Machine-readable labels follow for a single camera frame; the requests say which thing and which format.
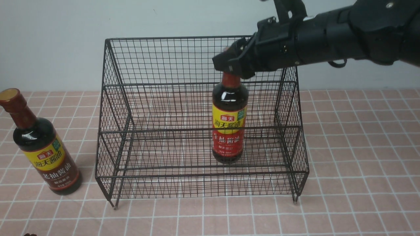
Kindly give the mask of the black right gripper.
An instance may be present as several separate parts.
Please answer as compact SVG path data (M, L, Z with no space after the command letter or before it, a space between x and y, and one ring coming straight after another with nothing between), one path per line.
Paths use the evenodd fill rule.
M212 58L215 70L250 79L256 73L241 59L255 59L258 72L302 64L297 53L296 31L307 16L306 7L301 0L275 0L274 5L277 17L259 21L255 35L236 40Z

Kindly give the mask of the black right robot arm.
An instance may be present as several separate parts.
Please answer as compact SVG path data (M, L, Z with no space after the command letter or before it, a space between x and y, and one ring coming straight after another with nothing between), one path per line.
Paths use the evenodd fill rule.
M314 63L342 68L348 59L419 66L418 0L357 0L314 17L301 0L274 3L277 18L259 21L249 39L238 39L212 58L217 71L250 79L257 72Z

